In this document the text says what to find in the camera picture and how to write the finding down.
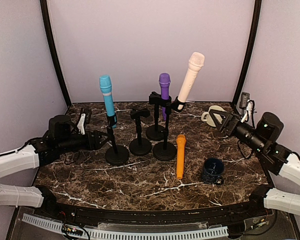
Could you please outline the black stand of blue microphone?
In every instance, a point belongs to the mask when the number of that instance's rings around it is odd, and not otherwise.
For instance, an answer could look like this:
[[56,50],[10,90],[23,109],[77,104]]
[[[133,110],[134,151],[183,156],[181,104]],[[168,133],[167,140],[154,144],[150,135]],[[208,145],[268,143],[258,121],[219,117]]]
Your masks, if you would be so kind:
[[105,160],[112,166],[120,166],[129,160],[129,150],[123,145],[117,145],[113,127],[117,124],[116,114],[107,116],[107,136],[111,142],[111,147],[105,152]]

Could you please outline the black stand of orange microphone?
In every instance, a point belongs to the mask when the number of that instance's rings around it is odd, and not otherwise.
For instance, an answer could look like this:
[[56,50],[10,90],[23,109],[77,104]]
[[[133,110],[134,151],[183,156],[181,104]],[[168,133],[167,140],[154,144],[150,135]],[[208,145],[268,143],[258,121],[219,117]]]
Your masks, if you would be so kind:
[[133,109],[130,112],[130,118],[135,120],[135,128],[136,128],[136,139],[132,140],[129,144],[130,152],[135,156],[145,156],[150,153],[152,149],[151,142],[142,137],[142,125],[141,125],[141,117],[147,118],[150,116],[150,110],[147,108],[143,109]]

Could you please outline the orange microphone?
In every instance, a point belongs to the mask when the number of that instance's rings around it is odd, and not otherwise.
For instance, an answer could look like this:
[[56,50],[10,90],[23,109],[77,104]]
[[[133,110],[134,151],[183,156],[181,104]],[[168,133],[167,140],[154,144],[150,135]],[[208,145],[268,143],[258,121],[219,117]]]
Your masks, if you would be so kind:
[[176,139],[177,144],[177,158],[176,158],[176,178],[181,180],[184,175],[185,166],[185,146],[186,146],[186,136],[179,134]]

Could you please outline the blue microphone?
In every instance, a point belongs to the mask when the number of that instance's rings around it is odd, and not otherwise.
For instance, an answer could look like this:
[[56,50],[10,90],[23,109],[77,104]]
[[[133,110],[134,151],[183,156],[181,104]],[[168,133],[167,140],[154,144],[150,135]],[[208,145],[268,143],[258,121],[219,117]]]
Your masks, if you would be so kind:
[[108,123],[112,128],[116,128],[117,115],[112,96],[112,82],[109,75],[102,75],[99,77],[99,87],[103,95]]

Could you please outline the black stand of pink microphone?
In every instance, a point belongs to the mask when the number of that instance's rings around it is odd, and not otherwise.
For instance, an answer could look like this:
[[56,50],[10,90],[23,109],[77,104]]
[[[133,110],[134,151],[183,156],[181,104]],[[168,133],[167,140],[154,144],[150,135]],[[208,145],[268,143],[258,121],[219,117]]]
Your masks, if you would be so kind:
[[159,105],[165,108],[166,120],[165,120],[165,128],[162,131],[163,133],[163,141],[158,142],[152,149],[153,156],[160,161],[171,161],[177,155],[177,148],[171,143],[168,142],[169,136],[169,121],[170,121],[170,114],[172,110],[175,112],[180,113],[185,107],[185,101],[180,101],[178,97],[172,101],[171,98],[169,99],[160,99]]

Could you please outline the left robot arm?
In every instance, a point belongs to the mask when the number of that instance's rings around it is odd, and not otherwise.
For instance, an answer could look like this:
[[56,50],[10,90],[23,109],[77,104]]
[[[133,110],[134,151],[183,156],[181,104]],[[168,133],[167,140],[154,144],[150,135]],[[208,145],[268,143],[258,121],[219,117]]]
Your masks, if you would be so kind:
[[[23,146],[0,153],[0,179],[9,175],[47,166],[62,154],[79,150],[99,150],[112,141],[113,129],[107,132],[85,131],[85,119],[74,124],[68,115],[56,115],[48,122],[48,130],[42,137],[28,140]],[[55,196],[44,186],[21,187],[0,184],[0,206],[25,206],[41,208],[50,218],[57,218],[60,206]]]

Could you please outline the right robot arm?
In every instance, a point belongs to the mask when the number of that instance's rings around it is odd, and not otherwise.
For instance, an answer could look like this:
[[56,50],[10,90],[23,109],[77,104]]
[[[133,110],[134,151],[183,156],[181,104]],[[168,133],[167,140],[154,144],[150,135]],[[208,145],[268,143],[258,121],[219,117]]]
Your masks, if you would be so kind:
[[[241,121],[234,113],[212,109],[209,115],[219,132],[248,146],[263,168],[300,186],[300,155],[277,143],[284,124],[274,113],[264,112],[256,127]],[[256,217],[264,209],[300,216],[300,195],[259,185],[250,194],[245,213]]]

